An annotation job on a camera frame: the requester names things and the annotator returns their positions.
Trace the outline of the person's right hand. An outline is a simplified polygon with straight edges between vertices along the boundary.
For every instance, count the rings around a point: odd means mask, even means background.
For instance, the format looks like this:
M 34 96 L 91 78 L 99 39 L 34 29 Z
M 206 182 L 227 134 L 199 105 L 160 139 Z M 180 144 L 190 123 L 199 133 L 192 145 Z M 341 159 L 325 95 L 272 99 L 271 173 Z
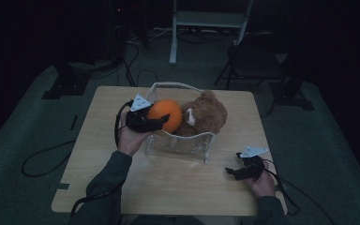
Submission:
M 249 186 L 252 193 L 257 197 L 275 197 L 275 183 L 272 176 L 267 172 L 268 163 L 264 162 L 264 170 L 257 179 L 249 178 L 245 180 L 245 183 Z

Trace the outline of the person's left hand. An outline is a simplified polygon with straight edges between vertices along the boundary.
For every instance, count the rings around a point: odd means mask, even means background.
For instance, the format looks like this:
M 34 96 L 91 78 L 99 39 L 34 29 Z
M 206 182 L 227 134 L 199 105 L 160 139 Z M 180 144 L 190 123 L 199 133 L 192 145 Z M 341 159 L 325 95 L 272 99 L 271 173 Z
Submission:
M 117 150 L 132 157 L 141 147 L 143 141 L 152 135 L 152 132 L 139 133 L 131 130 L 126 126 L 125 112 L 121 113 L 120 125 L 122 128 L 118 131 L 118 146 Z

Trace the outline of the clear plastic bag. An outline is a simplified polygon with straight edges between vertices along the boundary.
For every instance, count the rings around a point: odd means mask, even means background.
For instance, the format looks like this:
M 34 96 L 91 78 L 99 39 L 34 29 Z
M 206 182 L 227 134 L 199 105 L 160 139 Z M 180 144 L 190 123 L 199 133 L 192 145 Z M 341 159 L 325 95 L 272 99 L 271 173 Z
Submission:
M 152 103 L 170 98 L 180 105 L 197 98 L 203 91 L 180 82 L 155 82 L 145 98 Z M 144 153 L 147 156 L 177 158 L 207 163 L 209 150 L 216 135 L 204 132 L 190 137 L 173 135 L 163 130 L 156 131 L 145 141 Z

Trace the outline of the brown teddy bear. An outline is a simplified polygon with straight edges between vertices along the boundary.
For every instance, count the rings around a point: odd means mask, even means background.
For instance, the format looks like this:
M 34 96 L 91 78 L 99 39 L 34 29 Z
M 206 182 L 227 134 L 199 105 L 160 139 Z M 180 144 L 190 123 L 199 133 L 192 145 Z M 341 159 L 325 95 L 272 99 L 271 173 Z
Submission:
M 227 110 L 213 91 L 205 90 L 193 101 L 181 106 L 182 123 L 175 131 L 178 136 L 190 137 L 204 132 L 218 134 L 227 120 Z

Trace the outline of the orange plush toy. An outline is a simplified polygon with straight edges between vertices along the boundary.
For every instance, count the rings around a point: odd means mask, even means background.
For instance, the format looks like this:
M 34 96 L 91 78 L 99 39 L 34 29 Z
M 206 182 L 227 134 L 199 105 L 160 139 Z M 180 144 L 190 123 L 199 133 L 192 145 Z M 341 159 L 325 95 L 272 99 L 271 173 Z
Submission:
M 173 99 L 157 101 L 147 114 L 148 119 L 160 119 L 169 115 L 169 120 L 163 124 L 162 129 L 168 133 L 175 132 L 182 123 L 182 110 L 180 105 Z

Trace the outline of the black stand base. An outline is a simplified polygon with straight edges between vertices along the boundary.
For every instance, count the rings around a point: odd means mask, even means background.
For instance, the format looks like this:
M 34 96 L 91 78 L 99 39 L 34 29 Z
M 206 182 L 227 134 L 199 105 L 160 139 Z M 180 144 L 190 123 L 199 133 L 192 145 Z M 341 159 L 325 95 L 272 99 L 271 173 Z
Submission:
M 314 111 L 311 101 L 307 100 L 301 90 L 305 75 L 301 72 L 301 55 L 289 54 L 282 64 L 283 77 L 280 82 L 270 82 L 269 87 L 273 94 L 273 102 L 269 112 L 279 106 L 298 106 L 304 111 Z
M 89 82 L 91 73 L 72 67 L 69 63 L 55 63 L 58 76 L 52 88 L 46 91 L 43 99 L 59 99 L 61 96 L 82 96 Z

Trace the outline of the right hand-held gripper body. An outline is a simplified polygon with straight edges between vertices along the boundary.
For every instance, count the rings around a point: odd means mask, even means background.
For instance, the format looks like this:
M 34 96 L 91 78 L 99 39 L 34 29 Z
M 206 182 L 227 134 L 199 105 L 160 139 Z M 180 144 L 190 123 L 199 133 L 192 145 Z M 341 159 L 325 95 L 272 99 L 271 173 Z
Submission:
M 264 165 L 261 155 L 268 152 L 266 147 L 247 146 L 241 153 L 245 168 L 250 170 L 251 177 L 257 179 L 260 177 Z

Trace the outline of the black folding chair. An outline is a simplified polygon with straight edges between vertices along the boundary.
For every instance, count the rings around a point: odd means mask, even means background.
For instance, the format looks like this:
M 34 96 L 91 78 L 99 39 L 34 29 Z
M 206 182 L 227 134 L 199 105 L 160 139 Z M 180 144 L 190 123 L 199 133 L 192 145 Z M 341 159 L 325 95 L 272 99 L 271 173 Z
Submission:
M 287 53 L 286 39 L 281 34 L 264 30 L 247 33 L 228 49 L 228 61 L 214 84 L 225 80 L 225 89 L 229 90 L 233 80 L 256 80 L 260 84 L 283 79 L 281 64 Z

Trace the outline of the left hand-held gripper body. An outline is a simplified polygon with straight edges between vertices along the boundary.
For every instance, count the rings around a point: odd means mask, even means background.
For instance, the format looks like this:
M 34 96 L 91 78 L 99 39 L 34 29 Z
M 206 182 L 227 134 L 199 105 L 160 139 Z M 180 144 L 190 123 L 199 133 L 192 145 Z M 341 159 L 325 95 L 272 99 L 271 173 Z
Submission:
M 147 118 L 153 104 L 137 94 L 130 103 L 127 112 L 126 125 L 135 132 L 151 132 L 157 129 L 154 121 Z

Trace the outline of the white metal stand frame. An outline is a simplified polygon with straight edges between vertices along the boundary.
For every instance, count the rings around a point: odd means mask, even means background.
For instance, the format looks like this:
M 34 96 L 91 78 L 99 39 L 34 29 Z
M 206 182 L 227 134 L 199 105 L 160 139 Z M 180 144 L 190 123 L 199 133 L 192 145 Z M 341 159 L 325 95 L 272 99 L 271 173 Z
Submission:
M 247 30 L 248 19 L 254 0 L 247 0 L 246 9 L 242 13 L 200 12 L 177 9 L 177 0 L 172 6 L 172 44 L 169 64 L 174 66 L 177 61 L 177 26 L 236 28 L 239 36 L 235 44 L 239 44 Z

